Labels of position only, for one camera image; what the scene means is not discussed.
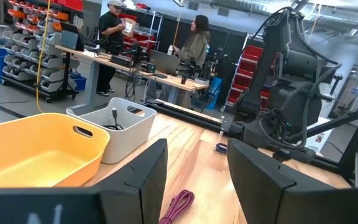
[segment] laptop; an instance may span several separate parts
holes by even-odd
[[[174,75],[177,70],[178,58],[156,50],[150,51],[150,63],[155,64],[155,69],[169,75]]]

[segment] man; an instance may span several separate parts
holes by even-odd
[[[124,46],[124,38],[122,30],[125,29],[125,23],[122,23],[118,15],[121,13],[122,3],[120,0],[112,0],[108,3],[109,11],[106,12],[99,20],[99,38],[107,36],[111,42],[116,42],[120,47],[115,47],[112,51],[113,55],[118,55]],[[114,93],[114,89],[110,87],[110,81],[116,72],[115,68],[102,65],[99,66],[99,79],[97,93],[101,96],[109,96]]]

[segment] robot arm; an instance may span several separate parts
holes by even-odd
[[[259,58],[249,91],[237,100],[234,121],[245,121],[243,141],[254,147],[303,149],[306,127],[317,122],[321,110],[321,82],[332,81],[340,63],[326,58],[304,40],[301,22],[304,15],[291,7],[273,13],[262,24],[264,49]],[[278,80],[270,89],[267,112],[260,116],[260,91],[275,62]],[[324,68],[322,61],[334,64]],[[289,134],[302,132],[301,144],[285,141]]]

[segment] long hair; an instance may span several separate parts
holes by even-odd
[[[209,30],[209,19],[204,15],[198,15],[195,19],[196,29],[193,31],[189,39],[186,40],[183,47],[189,47],[197,34],[205,34]]]

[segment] orange plastic bin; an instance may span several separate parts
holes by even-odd
[[[45,113],[0,124],[0,187],[78,187],[95,175],[103,129]]]

